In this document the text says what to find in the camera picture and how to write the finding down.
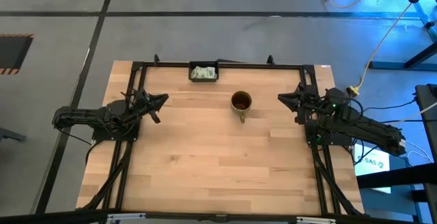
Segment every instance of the mug handle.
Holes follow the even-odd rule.
[[[242,124],[244,124],[244,122],[246,121],[245,116],[246,115],[243,112],[240,113],[240,121],[241,121]]]

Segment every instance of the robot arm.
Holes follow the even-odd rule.
[[[168,94],[151,95],[140,89],[124,100],[116,100],[99,109],[72,109],[62,107],[55,112],[52,124],[57,129],[68,128],[76,124],[92,127],[100,131],[105,140],[122,140],[139,120],[149,114],[155,123],[160,123],[157,111],[160,111],[169,98]]]
[[[282,103],[298,113],[296,122],[305,124],[307,138],[312,143],[352,145],[350,137],[354,137],[394,156],[405,153],[405,137],[400,129],[363,116],[362,112],[349,106],[353,99],[337,88],[326,90],[321,98],[313,91],[305,90],[300,84],[295,92],[278,95]]]

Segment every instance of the concrete floor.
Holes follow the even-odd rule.
[[[99,11],[104,0],[0,0],[0,11]],[[335,0],[349,4],[354,0]],[[434,17],[435,2],[421,0]],[[400,12],[407,0],[363,0],[348,12]],[[323,0],[111,0],[110,11],[287,11],[338,12]],[[27,135],[25,143],[0,143],[0,216],[33,211],[42,176],[55,145],[51,126],[56,108],[68,104],[87,53],[97,18],[0,17],[1,33],[34,33],[35,40],[16,76],[0,75],[0,127]],[[333,67],[337,87],[360,81],[364,66],[394,20],[346,18],[106,18],[80,107],[99,107],[114,60],[215,60],[263,63],[273,55],[281,64]],[[419,20],[401,20],[375,60],[406,61],[432,43]],[[414,86],[435,83],[435,72],[370,70],[359,96],[364,107],[412,100]],[[415,104],[379,115],[394,120],[416,113]],[[406,138],[429,152],[420,123],[401,124]],[[87,128],[72,134],[90,138]],[[73,210],[87,145],[70,139],[48,205],[49,212]],[[426,163],[416,155],[413,165]],[[158,224],[175,221],[153,221]]]

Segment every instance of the desk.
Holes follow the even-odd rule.
[[[131,61],[115,61],[103,104],[122,99]],[[311,150],[295,113],[277,100],[293,92],[297,70],[220,69],[216,83],[191,83],[187,68],[147,68],[145,90],[168,93],[158,114],[141,122],[126,181],[122,210],[138,212],[320,215]],[[319,92],[334,87],[330,66],[315,66]],[[246,123],[230,109],[231,95],[253,97]],[[114,150],[104,141],[89,155],[77,207],[107,179]],[[330,146],[335,179],[363,211],[350,155]],[[328,209],[332,201],[324,187]],[[111,195],[115,204],[117,182]]]

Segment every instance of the black metal frame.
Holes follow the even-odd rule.
[[[145,75],[147,68],[149,67],[159,67],[159,68],[188,68],[189,63],[172,63],[172,62],[161,62],[157,55],[154,56],[153,62],[133,62],[127,93],[132,92],[133,83],[135,81],[135,77],[137,76],[137,72],[141,71],[139,86],[143,87],[145,83]],[[315,88],[317,90],[317,81],[315,78],[315,70],[312,65],[283,65],[276,64],[272,56],[269,56],[266,64],[244,64],[239,62],[232,61],[219,61],[219,68],[249,68],[249,69],[276,69],[276,70],[297,70],[300,73],[300,82],[303,83],[308,88]],[[310,76],[311,84],[307,83],[307,75]],[[126,164],[122,167],[121,177],[119,181],[119,188],[116,197],[115,208],[108,208],[109,199],[111,197],[112,185],[115,181],[114,175],[115,169],[118,168],[117,172],[120,172],[120,163],[119,160],[119,152],[121,149],[122,142],[115,142],[115,149],[113,153],[113,158],[111,161],[111,169],[109,172],[109,179],[105,182],[103,188],[105,189],[106,194],[102,196],[98,201],[91,201],[90,204],[87,204],[84,209],[79,209],[72,212],[59,212],[59,213],[37,213],[25,216],[9,216],[0,218],[1,223],[92,223],[99,222],[104,223],[108,220],[110,214],[127,214],[132,212],[122,211],[122,200],[124,195],[124,189],[126,187],[126,180],[128,175],[128,166],[130,162],[130,154],[132,152],[132,145],[134,141],[128,141],[128,145],[125,151],[125,162]],[[320,216],[295,216],[295,215],[262,215],[262,214],[193,214],[193,213],[166,213],[166,212],[145,212],[140,213],[141,218],[148,219],[193,219],[193,220],[210,220],[219,223],[228,222],[228,221],[287,221],[291,223],[297,223],[302,221],[304,218],[320,218],[320,219],[334,219],[336,223],[409,223],[409,222],[399,222],[399,221],[390,221],[385,219],[375,219],[370,218],[366,215],[361,215],[359,213],[348,211],[348,208],[345,207],[348,215],[341,214],[341,209],[339,202],[345,201],[348,203],[346,197],[344,197],[341,190],[335,184],[333,166],[330,159],[330,152],[327,145],[325,145],[322,150],[325,157],[326,169],[321,168],[320,165],[323,164],[319,150],[316,146],[310,146],[311,152],[313,155],[313,162],[315,168],[315,180],[318,188],[318,195],[320,200]],[[326,196],[324,194],[324,182],[323,178],[330,185],[332,201],[333,201],[333,210],[334,213],[329,213],[326,203]],[[95,208],[98,205],[98,202],[103,199],[103,209],[96,210]]]
[[[387,61],[372,61],[369,65],[373,69],[383,70],[424,70],[424,71],[437,71],[437,64],[422,64],[426,59],[429,59],[437,53],[437,35],[432,29],[434,22],[430,22],[428,16],[423,11],[420,2],[413,3],[414,8],[420,14],[420,19],[425,25],[433,44],[415,55],[406,63],[402,62],[387,62]]]

